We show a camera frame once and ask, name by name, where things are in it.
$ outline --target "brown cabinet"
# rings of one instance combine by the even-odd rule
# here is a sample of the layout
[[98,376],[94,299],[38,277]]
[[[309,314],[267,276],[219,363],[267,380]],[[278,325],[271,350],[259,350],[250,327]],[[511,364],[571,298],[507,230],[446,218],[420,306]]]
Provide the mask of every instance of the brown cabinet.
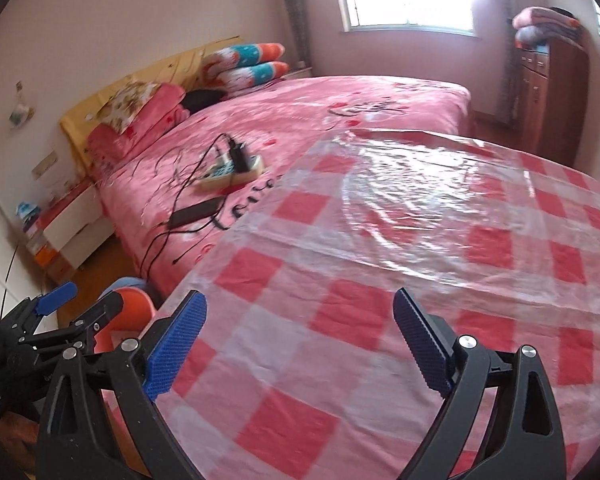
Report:
[[548,53],[518,52],[521,149],[572,166],[587,110],[589,56],[561,40],[550,40]]

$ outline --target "silver bolt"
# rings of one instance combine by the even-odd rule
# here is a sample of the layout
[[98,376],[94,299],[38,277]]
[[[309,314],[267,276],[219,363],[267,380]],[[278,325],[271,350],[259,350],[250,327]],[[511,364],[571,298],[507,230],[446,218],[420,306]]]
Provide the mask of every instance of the silver bolt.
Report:
[[458,338],[458,342],[463,348],[475,348],[475,346],[478,344],[478,342],[475,340],[475,337],[470,335],[461,335]]
[[73,359],[74,357],[76,357],[78,355],[78,351],[71,347],[71,348],[67,348],[64,350],[64,352],[62,352],[62,357],[69,360],[69,359]]
[[530,345],[524,345],[522,347],[522,353],[527,357],[536,357],[536,354],[538,354],[538,352],[536,352],[536,349]]
[[138,339],[125,339],[120,344],[120,348],[125,352],[133,352],[134,350],[137,350],[139,346]]

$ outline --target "textured blue pad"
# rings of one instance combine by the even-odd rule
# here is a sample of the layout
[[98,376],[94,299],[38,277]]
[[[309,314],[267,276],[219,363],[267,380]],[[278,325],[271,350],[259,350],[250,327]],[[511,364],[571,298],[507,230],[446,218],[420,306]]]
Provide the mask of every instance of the textured blue pad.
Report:
[[171,389],[173,380],[206,321],[206,298],[195,293],[186,306],[171,318],[171,325],[146,360],[142,388],[154,401]]
[[36,314],[39,316],[48,316],[58,310],[68,301],[71,301],[78,294],[78,287],[74,282],[66,282],[55,288],[50,293],[45,294],[38,300],[36,305]]
[[449,356],[416,304],[402,290],[394,296],[394,319],[427,386],[446,399],[453,387],[448,375]]

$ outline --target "headboard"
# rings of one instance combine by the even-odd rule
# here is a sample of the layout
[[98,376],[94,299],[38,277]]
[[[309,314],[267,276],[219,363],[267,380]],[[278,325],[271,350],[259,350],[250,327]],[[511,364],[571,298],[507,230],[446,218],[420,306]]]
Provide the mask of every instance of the headboard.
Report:
[[60,128],[69,137],[74,148],[74,157],[77,158],[76,162],[89,171],[91,157],[87,149],[87,136],[98,125],[96,114],[130,80],[172,82],[182,86],[186,91],[193,90],[200,86],[198,69],[203,57],[220,48],[241,42],[240,36],[234,36],[167,57],[145,69],[124,76],[75,105],[60,119]]

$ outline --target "red and white tablecloth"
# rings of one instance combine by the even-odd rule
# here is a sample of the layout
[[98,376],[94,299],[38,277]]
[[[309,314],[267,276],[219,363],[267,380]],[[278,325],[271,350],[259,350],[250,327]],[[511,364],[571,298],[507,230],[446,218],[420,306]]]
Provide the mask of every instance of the red and white tablecloth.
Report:
[[402,286],[456,333],[538,349],[577,472],[600,444],[600,184],[478,140],[338,131],[160,311],[208,300],[157,401],[206,478],[395,479],[442,403],[392,318]]

